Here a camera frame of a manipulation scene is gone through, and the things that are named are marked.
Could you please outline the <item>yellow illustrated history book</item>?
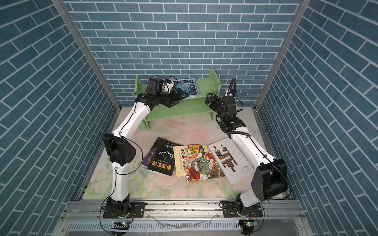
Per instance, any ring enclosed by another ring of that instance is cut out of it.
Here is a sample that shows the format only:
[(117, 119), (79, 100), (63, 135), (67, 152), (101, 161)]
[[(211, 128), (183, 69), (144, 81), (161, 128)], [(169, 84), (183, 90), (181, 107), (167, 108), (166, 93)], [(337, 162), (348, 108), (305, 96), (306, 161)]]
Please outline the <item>yellow illustrated history book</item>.
[(191, 163), (202, 157), (202, 153), (208, 152), (206, 144), (191, 144), (173, 147), (175, 159), (175, 171), (177, 177), (186, 176), (186, 167), (191, 167)]

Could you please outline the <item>metal corner frame post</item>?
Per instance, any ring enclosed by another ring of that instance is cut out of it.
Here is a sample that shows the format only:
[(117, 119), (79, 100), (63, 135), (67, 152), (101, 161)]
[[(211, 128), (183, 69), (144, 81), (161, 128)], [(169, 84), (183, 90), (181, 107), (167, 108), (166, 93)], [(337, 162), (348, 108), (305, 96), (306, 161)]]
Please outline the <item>metal corner frame post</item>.
[(285, 38), (283, 39), (283, 43), (277, 53), (277, 56), (275, 58), (275, 61), (271, 67), (271, 70), (267, 76), (267, 79), (262, 87), (262, 90), (261, 90), (261, 93), (259, 94), (258, 96), (258, 99), (256, 101), (256, 104), (255, 104), (255, 110), (258, 111), (260, 109), (260, 107), (262, 106), (263, 104), (263, 101), (267, 95), (267, 92), (271, 86), (271, 84), (273, 83), (274, 81), (274, 78), (275, 78), (275, 75), (277, 74), (277, 71), (283, 61), (283, 58), (290, 46), (290, 43), (299, 27), (299, 24), (310, 4), (310, 0), (302, 0), (298, 6), (298, 9), (294, 15), (294, 18), (293, 18), (293, 21), (292, 23), (290, 24), (288, 30), (287, 30), (287, 34), (285, 36)]
[(57, 12), (59, 13), (60, 17), (62, 18), (63, 22), (67, 26), (69, 32), (71, 33), (72, 37), (74, 38), (75, 42), (79, 46), (79, 49), (83, 53), (84, 57), (86, 58), (88, 64), (90, 65), (91, 69), (94, 71), (95, 75), (97, 76), (99, 82), (102, 84), (103, 88), (105, 89), (108, 97), (112, 101), (114, 107), (118, 112), (121, 111), (122, 106), (120, 105), (118, 99), (116, 98), (115, 94), (110, 88), (103, 72), (101, 71), (99, 65), (97, 64), (95, 58), (93, 57), (84, 37), (82, 36), (79, 28), (77, 27), (73, 17), (69, 13), (64, 1), (61, 0), (52, 0), (51, 1)]

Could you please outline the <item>metal base rail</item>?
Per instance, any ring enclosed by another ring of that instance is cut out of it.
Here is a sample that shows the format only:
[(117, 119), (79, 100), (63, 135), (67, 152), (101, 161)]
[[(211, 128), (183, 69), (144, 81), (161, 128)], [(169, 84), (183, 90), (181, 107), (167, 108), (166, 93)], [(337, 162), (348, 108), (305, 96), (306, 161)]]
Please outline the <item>metal base rail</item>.
[(214, 233), (309, 236), (310, 226), (297, 200), (267, 201), (240, 213), (232, 200), (132, 200), (131, 215), (116, 218), (100, 201), (70, 202), (55, 236), (134, 233)]

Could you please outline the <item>red green illustrated book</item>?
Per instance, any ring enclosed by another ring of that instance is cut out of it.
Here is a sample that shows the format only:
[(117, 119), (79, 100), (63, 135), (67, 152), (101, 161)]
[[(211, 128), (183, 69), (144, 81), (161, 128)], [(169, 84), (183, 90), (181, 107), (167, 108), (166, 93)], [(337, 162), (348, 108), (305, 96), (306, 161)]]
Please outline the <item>red green illustrated book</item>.
[(211, 152), (202, 153), (202, 157), (195, 159), (191, 165), (191, 167), (186, 167), (186, 179), (188, 183), (225, 176)]

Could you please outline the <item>purple book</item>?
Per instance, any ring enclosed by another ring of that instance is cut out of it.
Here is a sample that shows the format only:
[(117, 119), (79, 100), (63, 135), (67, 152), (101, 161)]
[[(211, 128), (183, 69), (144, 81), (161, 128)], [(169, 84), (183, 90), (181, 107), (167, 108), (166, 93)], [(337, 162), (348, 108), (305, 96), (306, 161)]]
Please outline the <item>purple book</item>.
[(153, 144), (152, 148), (150, 149), (150, 151), (147, 153), (147, 155), (143, 158), (142, 160), (142, 166), (144, 167), (148, 167), (157, 148), (159, 147), (160, 145), (160, 141), (161, 141), (161, 138), (158, 137), (157, 140), (155, 141), (155, 143)]

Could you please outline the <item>green shelf rack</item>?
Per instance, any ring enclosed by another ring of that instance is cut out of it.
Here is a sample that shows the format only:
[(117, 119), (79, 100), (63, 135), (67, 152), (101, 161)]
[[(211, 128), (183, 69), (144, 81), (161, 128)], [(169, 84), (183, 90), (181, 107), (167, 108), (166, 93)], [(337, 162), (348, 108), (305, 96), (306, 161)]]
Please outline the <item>green shelf rack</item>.
[(168, 108), (165, 106), (156, 106), (146, 116), (146, 118), (139, 125), (140, 130), (150, 130), (151, 121), (176, 118), (182, 116), (189, 116), (195, 114), (209, 113), (211, 119), (214, 121), (216, 113), (212, 111), (207, 104), (205, 104), (208, 93), (220, 94), (221, 82), (214, 70), (210, 68), (210, 74), (207, 78), (199, 78), (196, 80), (199, 88), (200, 96), (186, 98), (180, 101), (179, 104)]

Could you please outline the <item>blue galaxy cover book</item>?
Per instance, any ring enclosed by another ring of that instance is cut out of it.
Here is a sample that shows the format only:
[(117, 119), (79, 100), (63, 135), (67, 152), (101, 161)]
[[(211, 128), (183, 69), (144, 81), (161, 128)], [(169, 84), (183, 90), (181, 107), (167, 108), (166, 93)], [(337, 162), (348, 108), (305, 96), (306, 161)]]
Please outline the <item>blue galaxy cover book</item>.
[(201, 96), (196, 78), (179, 79), (176, 87), (188, 95), (188, 98)]

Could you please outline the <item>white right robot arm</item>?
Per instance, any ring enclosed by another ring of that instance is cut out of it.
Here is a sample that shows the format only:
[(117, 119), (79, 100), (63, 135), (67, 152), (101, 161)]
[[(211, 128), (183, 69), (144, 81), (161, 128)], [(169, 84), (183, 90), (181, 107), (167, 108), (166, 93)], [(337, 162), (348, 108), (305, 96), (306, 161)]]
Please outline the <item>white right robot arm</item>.
[(251, 186), (237, 195), (235, 206), (240, 215), (247, 215), (259, 203), (288, 190), (287, 164), (268, 153), (237, 117), (233, 95), (219, 98), (208, 93), (205, 103), (217, 115), (217, 123), (228, 135), (209, 146), (230, 183), (253, 175)]

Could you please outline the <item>black book yellow text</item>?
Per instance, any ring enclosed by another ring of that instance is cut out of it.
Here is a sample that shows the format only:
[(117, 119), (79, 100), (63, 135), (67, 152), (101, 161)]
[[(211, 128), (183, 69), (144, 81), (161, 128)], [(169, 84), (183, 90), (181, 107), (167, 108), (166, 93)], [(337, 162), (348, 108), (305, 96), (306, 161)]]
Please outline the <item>black book yellow text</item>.
[(153, 151), (153, 155), (147, 170), (150, 172), (172, 176), (175, 167), (173, 148), (180, 146), (180, 144), (159, 137), (154, 146), (155, 150)]

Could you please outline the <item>white book brown stripes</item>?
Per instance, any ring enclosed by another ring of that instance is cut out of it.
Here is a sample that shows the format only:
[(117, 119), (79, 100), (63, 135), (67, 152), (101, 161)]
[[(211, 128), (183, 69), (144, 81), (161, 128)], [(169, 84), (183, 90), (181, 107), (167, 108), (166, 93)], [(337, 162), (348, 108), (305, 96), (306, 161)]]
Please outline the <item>white book brown stripes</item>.
[(229, 138), (210, 144), (209, 150), (231, 184), (252, 175), (255, 171), (243, 153)]

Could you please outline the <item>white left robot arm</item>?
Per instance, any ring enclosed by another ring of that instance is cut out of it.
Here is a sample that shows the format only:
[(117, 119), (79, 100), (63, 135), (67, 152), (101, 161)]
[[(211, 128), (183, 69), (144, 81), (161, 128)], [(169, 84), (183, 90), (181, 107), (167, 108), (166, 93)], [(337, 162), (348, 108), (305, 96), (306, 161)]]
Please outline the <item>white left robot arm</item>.
[(106, 199), (105, 210), (115, 218), (130, 216), (128, 177), (130, 163), (136, 156), (137, 143), (131, 140), (139, 125), (157, 105), (171, 108), (189, 97), (169, 79), (150, 78), (144, 93), (139, 94), (132, 110), (111, 133), (104, 135), (104, 145), (112, 164), (112, 193)]

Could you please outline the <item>metal corner frame post left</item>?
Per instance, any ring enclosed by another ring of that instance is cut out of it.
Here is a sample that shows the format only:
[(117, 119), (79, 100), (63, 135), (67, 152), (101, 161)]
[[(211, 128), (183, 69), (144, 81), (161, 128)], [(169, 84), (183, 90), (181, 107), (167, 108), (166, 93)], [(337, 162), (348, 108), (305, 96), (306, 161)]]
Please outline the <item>metal corner frame post left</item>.
[(99, 82), (102, 84), (103, 88), (105, 89), (108, 97), (112, 101), (114, 107), (118, 112), (121, 111), (122, 106), (120, 105), (118, 99), (116, 98), (115, 94), (110, 88), (103, 72), (101, 71), (99, 65), (97, 64), (95, 58), (93, 57), (84, 37), (82, 36), (79, 28), (77, 27), (73, 17), (69, 13), (64, 1), (61, 0), (52, 0), (51, 1), (57, 12), (59, 13), (60, 17), (62, 18), (63, 22), (67, 26), (69, 32), (71, 33), (72, 37), (74, 38), (75, 42), (79, 46), (79, 49), (83, 53), (84, 57), (86, 58), (88, 64), (90, 65), (91, 69), (94, 71), (95, 75), (97, 76)]

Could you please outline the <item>metal corner frame post right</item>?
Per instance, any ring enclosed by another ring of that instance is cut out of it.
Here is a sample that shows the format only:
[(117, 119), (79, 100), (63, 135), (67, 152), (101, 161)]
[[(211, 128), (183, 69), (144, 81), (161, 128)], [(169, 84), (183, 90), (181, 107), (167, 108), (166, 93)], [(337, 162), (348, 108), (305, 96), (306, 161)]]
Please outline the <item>metal corner frame post right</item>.
[(285, 36), (285, 38), (283, 39), (283, 43), (277, 53), (277, 56), (275, 58), (275, 61), (271, 67), (271, 70), (267, 76), (267, 79), (262, 87), (262, 90), (261, 90), (261, 93), (259, 94), (258, 96), (258, 99), (256, 101), (256, 104), (255, 104), (255, 110), (258, 111), (260, 109), (260, 107), (262, 106), (263, 104), (263, 101), (267, 95), (267, 92), (271, 86), (271, 84), (273, 83), (274, 81), (274, 78), (275, 78), (275, 75), (277, 74), (277, 71), (283, 61), (283, 58), (290, 46), (290, 43), (299, 27), (299, 24), (310, 4), (310, 0), (302, 0), (298, 6), (298, 9), (294, 15), (294, 18), (293, 18), (293, 21), (292, 23), (290, 24), (288, 30), (287, 30), (287, 34)]

